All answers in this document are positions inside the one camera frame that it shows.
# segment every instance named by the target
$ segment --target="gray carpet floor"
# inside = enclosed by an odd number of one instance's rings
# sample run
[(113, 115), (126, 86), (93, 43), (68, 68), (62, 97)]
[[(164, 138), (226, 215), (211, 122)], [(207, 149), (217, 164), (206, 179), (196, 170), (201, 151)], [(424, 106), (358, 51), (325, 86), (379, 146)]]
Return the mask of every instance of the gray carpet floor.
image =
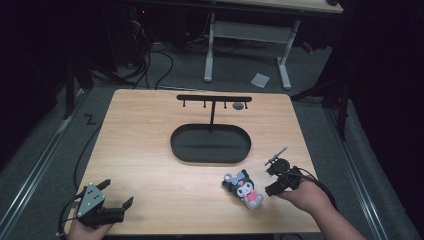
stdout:
[[(185, 50), (158, 44), (150, 54), (147, 80), (143, 78), (137, 89), (153, 88), (172, 66), (172, 70), (160, 82), (158, 89), (195, 89), (206, 91), (281, 93), (290, 96), (314, 86), (331, 49), (306, 53), (300, 48), (291, 50), (287, 69), (292, 89), (282, 88), (275, 58), (282, 51), (280, 45), (260, 45), (248, 42), (243, 45), (218, 45), (215, 54), (213, 81), (203, 82), (206, 49), (204, 44), (190, 45)], [(120, 69), (120, 74), (131, 70)], [(251, 83), (256, 73), (270, 77), (264, 88)], [(101, 125), (116, 89), (130, 88), (110, 81), (95, 80), (91, 91), (83, 91), (78, 97), (79, 107), (70, 119), (64, 121), (65, 91), (58, 93), (59, 103), (35, 127), (10, 164), (0, 174), (1, 233), (4, 239), (55, 239), (58, 218), (63, 204), (76, 193), (90, 153), (96, 142), (96, 130)], [(322, 109), (319, 97), (307, 97), (293, 102), (302, 133), (320, 180), (329, 187), (336, 198), (340, 212), (358, 228), (367, 239), (420, 239), (406, 216), (396, 193), (390, 186), (378, 160), (370, 148), (366, 135), (349, 104), (346, 123), (346, 142), (335, 132), (334, 114), (337, 109)], [(26, 182), (34, 174), (43, 153), (50, 146), (53, 136), (63, 129), (54, 151), (48, 156), (44, 171), (38, 172), (38, 181)], [(371, 199), (370, 210), (361, 201), (365, 186), (365, 199)], [(19, 210), (11, 213), (10, 207), (26, 184), (33, 188), (25, 198), (18, 199)], [(375, 219), (367, 211), (377, 214), (381, 228), (375, 229)], [(301, 234), (304, 239), (323, 239), (321, 234)], [(282, 239), (297, 239), (287, 235)]]

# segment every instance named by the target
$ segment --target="wooden tabletop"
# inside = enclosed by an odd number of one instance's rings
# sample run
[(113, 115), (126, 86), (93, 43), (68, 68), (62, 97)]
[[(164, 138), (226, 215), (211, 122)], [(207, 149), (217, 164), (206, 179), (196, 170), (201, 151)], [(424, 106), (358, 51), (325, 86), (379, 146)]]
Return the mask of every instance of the wooden tabletop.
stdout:
[(342, 13), (340, 4), (331, 6), (326, 0), (216, 0), (217, 2), (276, 7), (322, 13)]
[[(187, 123), (209, 123), (211, 104), (176, 99), (178, 94), (250, 96), (248, 109), (216, 104), (215, 123), (244, 129), (251, 138), (248, 156), (237, 164), (187, 163), (176, 158), (170, 138)], [(318, 232), (314, 220), (291, 203), (268, 197), (274, 183), (264, 163), (281, 157), (315, 175), (290, 98), (283, 94), (118, 90), (99, 133), (81, 187), (111, 179), (103, 190), (105, 207), (134, 203), (112, 235), (240, 234)], [(249, 210), (222, 187), (227, 173), (246, 169), (264, 196)]]

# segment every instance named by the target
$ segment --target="black handheld controller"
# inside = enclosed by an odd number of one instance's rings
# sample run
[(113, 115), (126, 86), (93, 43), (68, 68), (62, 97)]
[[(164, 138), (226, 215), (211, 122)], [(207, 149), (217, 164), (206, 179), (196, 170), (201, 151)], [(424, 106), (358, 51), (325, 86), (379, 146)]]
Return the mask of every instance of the black handheld controller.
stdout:
[(299, 187), (300, 176), (303, 174), (300, 172), (298, 167), (293, 166), (293, 168), (290, 168), (290, 163), (283, 158), (275, 158), (268, 163), (271, 163), (271, 166), (266, 170), (266, 172), (270, 176), (276, 175), (278, 177), (276, 182), (265, 187), (265, 192), (268, 196), (282, 193), (287, 188), (294, 190)]
[(77, 219), (86, 227), (97, 228), (100, 225), (124, 221), (125, 211), (131, 207), (133, 197), (122, 204), (120, 208), (105, 208), (103, 203), (106, 196), (101, 192), (110, 184), (106, 180), (99, 185), (90, 183), (85, 187), (83, 197), (77, 209)]

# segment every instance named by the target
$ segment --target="black cable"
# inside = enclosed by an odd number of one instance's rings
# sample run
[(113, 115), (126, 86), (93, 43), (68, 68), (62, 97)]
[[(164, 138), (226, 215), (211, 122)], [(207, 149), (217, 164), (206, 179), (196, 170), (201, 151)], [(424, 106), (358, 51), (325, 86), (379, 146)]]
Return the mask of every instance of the black cable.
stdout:
[(231, 49), (231, 50), (229, 50), (229, 51), (220, 51), (220, 50), (218, 50), (217, 48), (216, 48), (216, 44), (214, 44), (214, 51), (215, 52), (218, 52), (218, 53), (232, 53), (232, 52), (234, 52), (234, 51), (236, 51), (237, 49), (238, 49), (238, 47), (239, 47), (239, 41), (237, 41), (236, 39), (231, 39), (231, 40), (228, 40), (228, 41), (226, 41), (226, 42), (229, 42), (229, 44), (225, 44), (225, 45), (231, 45), (231, 43), (232, 42), (235, 42), (234, 43), (234, 47), (233, 47), (233, 49)]
[(302, 236), (300, 236), (299, 234), (296, 234), (296, 233), (293, 233), (293, 234), (281, 234), (280, 235), (280, 240), (283, 240), (283, 237), (284, 236), (295, 236), (295, 237), (297, 237), (297, 238), (299, 238), (300, 240), (303, 240), (303, 237)]
[(60, 211), (56, 236), (60, 237), (60, 239), (62, 239), (62, 240), (66, 240), (67, 239), (66, 236), (65, 236), (64, 223), (66, 223), (68, 221), (68, 220), (65, 220), (65, 221), (62, 220), (63, 219), (63, 215), (65, 215), (66, 209), (68, 209), (68, 207), (71, 206), (71, 204), (74, 203), (75, 200), (77, 200), (77, 199), (81, 198), (82, 196), (84, 196), (84, 193), (85, 193), (85, 189), (83, 191), (81, 191), (81, 193), (79, 193), (76, 196), (74, 196), (73, 198), (71, 198), (68, 202), (66, 202), (63, 205), (62, 210)]
[(144, 76), (146, 76), (146, 78), (145, 78), (146, 79), (146, 89), (150, 89), (149, 81), (147, 80), (147, 72), (149, 71), (149, 68), (150, 68), (150, 62), (151, 62), (150, 52), (151, 52), (151, 49), (152, 49), (152, 44), (149, 45), (149, 48), (147, 50), (148, 61), (146, 63), (146, 68), (145, 68), (143, 74), (134, 83), (133, 89), (137, 88), (138, 83), (141, 81), (141, 79), (143, 79)]
[(144, 79), (144, 81), (146, 82), (146, 89), (147, 90), (150, 90), (150, 84), (149, 84), (149, 80), (148, 80), (148, 78), (147, 78), (147, 73), (148, 73), (148, 70), (150, 69), (150, 64), (151, 64), (151, 62), (152, 62), (152, 58), (151, 58), (151, 53), (150, 53), (151, 51), (149, 50), (149, 52), (147, 53), (148, 54), (148, 59), (149, 59), (149, 62), (147, 63), (147, 68), (146, 68), (146, 71), (144, 71), (144, 74), (143, 75), (145, 75), (146, 77), (145, 77), (145, 79)]
[(267, 42), (267, 43), (262, 43), (262, 45), (260, 45), (260, 46), (255, 46), (253, 44), (248, 44), (248, 43), (244, 43), (244, 42), (245, 41), (240, 41), (239, 44), (244, 46), (244, 47), (250, 47), (250, 48), (256, 48), (256, 49), (261, 49), (261, 48), (265, 48), (267, 46), (273, 46), (273, 45), (276, 44), (276, 43), (273, 43), (273, 42)]
[(169, 70), (161, 78), (159, 78), (158, 81), (156, 82), (155, 90), (158, 90), (159, 83), (171, 72), (172, 68), (174, 67), (174, 60), (172, 59), (171, 56), (169, 56), (166, 53), (161, 53), (161, 52), (154, 52), (154, 53), (158, 53), (158, 54), (162, 54), (164, 56), (167, 56), (171, 60), (171, 67), (169, 68)]
[[(146, 35), (143, 35), (143, 38), (141, 39), (141, 41), (139, 41), (138, 45), (136, 43), (134, 61), (138, 64), (138, 67), (134, 72), (120, 77), (121, 79), (128, 80), (130, 78), (133, 78), (133, 77), (143, 73), (143, 71), (146, 70), (146, 62), (144, 60), (144, 55), (146, 54), (147, 51), (150, 51), (151, 39), (152, 38), (153, 38), (152, 33), (146, 34)], [(110, 78), (99, 76), (99, 75), (95, 74), (94, 72), (91, 72), (91, 75), (94, 78), (102, 80), (102, 81), (110, 81), (111, 80)]]
[(77, 219), (77, 218), (76, 218), (76, 217), (68, 218), (68, 219), (66, 219), (66, 220), (63, 220), (63, 221), (62, 221), (62, 224), (66, 223), (66, 222), (69, 222), (69, 221), (73, 221), (73, 220), (75, 220), (75, 219)]
[(316, 181), (318, 181), (318, 179), (314, 175), (312, 175), (312, 173), (308, 172), (307, 170), (305, 170), (303, 168), (298, 168), (298, 169), (306, 172), (307, 174), (309, 174), (309, 176), (311, 176), (313, 179), (315, 179)]
[[(203, 38), (203, 39), (199, 39), (195, 42), (190, 42), (190, 43), (186, 43), (186, 46), (191, 48), (191, 49), (195, 49), (195, 50), (203, 50), (208, 48), (208, 42), (204, 42), (205, 40), (209, 40), (209, 38)], [(198, 45), (202, 45), (201, 47), (194, 47), (192, 45), (194, 44), (198, 44)]]
[(90, 144), (91, 140), (94, 138), (94, 136), (96, 135), (96, 133), (100, 130), (100, 128), (102, 127), (103, 123), (101, 123), (97, 129), (94, 131), (94, 133), (91, 135), (91, 137), (88, 139), (88, 141), (86, 142), (84, 148), (82, 149), (80, 156), (78, 157), (77, 160), (77, 164), (75, 165), (74, 168), (74, 187), (75, 187), (75, 191), (78, 191), (78, 184), (77, 184), (77, 171), (78, 171), (78, 165), (81, 162), (82, 156), (84, 155), (84, 152), (87, 150), (88, 145)]
[(196, 37), (194, 40), (191, 40), (191, 41), (187, 41), (185, 44), (186, 44), (186, 46), (188, 46), (188, 44), (190, 44), (190, 43), (195, 43), (195, 42), (198, 42), (198, 41), (203, 41), (204, 39), (208, 39), (208, 37), (205, 37), (204, 35), (205, 35), (205, 33), (206, 33), (206, 31), (208, 30), (208, 26), (210, 26), (210, 20), (211, 20), (211, 14), (210, 13), (208, 13), (208, 16), (206, 17), (206, 22), (205, 22), (205, 26), (203, 27), (203, 30), (202, 30), (202, 32), (199, 34), (199, 36), (198, 37)]

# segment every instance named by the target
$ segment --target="kuromi plush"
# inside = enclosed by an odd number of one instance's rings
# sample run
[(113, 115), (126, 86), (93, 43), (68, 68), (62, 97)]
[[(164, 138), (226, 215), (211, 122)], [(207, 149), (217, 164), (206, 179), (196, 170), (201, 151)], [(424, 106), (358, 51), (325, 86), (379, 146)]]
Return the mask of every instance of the kuromi plush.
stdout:
[(255, 190), (253, 181), (249, 178), (245, 169), (237, 173), (236, 177), (229, 173), (225, 174), (222, 185), (236, 197), (239, 197), (249, 209), (258, 208), (264, 200), (262, 194)]

